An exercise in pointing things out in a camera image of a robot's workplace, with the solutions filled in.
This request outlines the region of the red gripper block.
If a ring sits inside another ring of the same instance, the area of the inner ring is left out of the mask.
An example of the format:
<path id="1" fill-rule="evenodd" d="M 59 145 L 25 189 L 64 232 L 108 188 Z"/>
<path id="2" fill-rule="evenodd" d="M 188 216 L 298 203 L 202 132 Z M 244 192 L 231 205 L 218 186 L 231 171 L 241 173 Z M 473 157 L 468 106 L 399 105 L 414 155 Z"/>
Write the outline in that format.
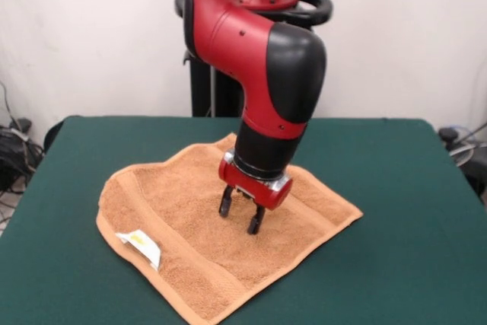
<path id="1" fill-rule="evenodd" d="M 234 163 L 234 149 L 228 149 L 218 168 L 219 177 L 227 184 L 224 189 L 218 214 L 227 218 L 231 209 L 234 189 L 247 194 L 257 204 L 256 214 L 251 218 L 247 233 L 259 233 L 266 209 L 278 208 L 291 191 L 293 180 L 287 174 L 277 180 L 259 180 L 240 170 Z"/>

